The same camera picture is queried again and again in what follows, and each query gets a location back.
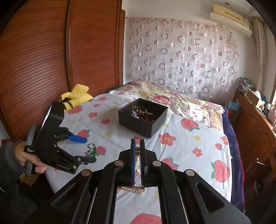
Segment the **yellow plush toy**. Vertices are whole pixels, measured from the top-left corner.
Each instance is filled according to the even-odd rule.
[[[78,105],[92,99],[93,97],[87,93],[88,90],[89,90],[88,86],[77,84],[72,89],[72,92],[66,92],[62,94],[61,95],[62,100],[64,100],[65,98],[70,99],[66,102],[63,102],[64,112],[68,112],[69,110],[77,107]]]

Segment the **metal screw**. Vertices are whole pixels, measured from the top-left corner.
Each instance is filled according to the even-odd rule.
[[[90,170],[83,170],[83,171],[81,172],[82,176],[84,176],[84,177],[89,176],[90,173],[91,173]]]
[[[116,165],[116,166],[122,166],[123,164],[124,164],[124,162],[121,161],[121,160],[117,160],[117,161],[115,162],[115,165]]]
[[[161,162],[158,161],[158,160],[153,161],[152,164],[153,164],[154,166],[161,166]]]
[[[194,176],[195,172],[193,170],[186,170],[185,172],[188,176]]]

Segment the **wooden door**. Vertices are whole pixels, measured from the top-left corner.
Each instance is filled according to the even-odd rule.
[[[239,124],[240,129],[236,132],[239,143],[241,160],[250,156],[251,148],[254,145],[255,138],[259,133],[261,121],[254,114],[248,113],[244,121]]]
[[[126,11],[120,11],[120,18],[119,18],[119,46],[118,46],[118,79],[121,81],[119,83],[123,83],[123,63],[124,63],[124,24],[126,20]]]
[[[268,163],[267,158],[275,148],[275,141],[271,141],[270,134],[265,133],[263,128],[261,127],[254,140],[251,153],[243,160],[246,186],[253,184],[261,176]]]
[[[93,96],[118,85],[121,0],[71,0],[67,58],[71,87],[83,84]]]
[[[10,137],[40,124],[69,90],[65,54],[68,0],[29,0],[0,36],[0,106]]]

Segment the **dark blue blanket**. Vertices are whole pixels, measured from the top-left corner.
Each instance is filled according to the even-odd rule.
[[[225,113],[222,114],[222,124],[223,130],[228,138],[230,153],[233,157],[231,159],[232,163],[232,195],[231,203],[235,205],[238,209],[241,209],[244,205],[244,191],[243,191],[243,182],[244,182],[244,172],[242,167],[242,160],[240,157],[239,146],[237,142],[236,135],[234,133],[233,127],[228,119],[228,109],[223,107]]]

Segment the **air conditioner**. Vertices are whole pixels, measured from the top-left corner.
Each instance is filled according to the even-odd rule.
[[[249,29],[248,19],[222,6],[213,4],[213,12],[210,13],[210,20],[229,27],[247,37],[252,35],[252,31]]]

